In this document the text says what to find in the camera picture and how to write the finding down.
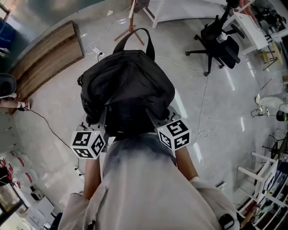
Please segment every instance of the office chair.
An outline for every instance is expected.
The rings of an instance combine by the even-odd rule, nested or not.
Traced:
[[[204,75],[208,76],[211,72],[212,58],[215,58],[219,63],[219,68],[222,69],[225,64],[230,69],[233,69],[236,63],[240,63],[238,58],[239,46],[230,37],[231,34],[239,33],[242,38],[245,38],[244,34],[235,26],[232,26],[232,30],[225,32],[222,27],[228,18],[229,12],[232,8],[239,6],[238,0],[226,0],[226,10],[221,19],[217,15],[215,21],[210,25],[205,25],[205,28],[201,30],[201,37],[196,35],[195,40],[199,40],[204,46],[205,50],[194,50],[185,52],[186,56],[191,53],[205,53],[208,55],[208,72]],[[227,40],[219,43],[217,38],[223,33],[228,35]]]

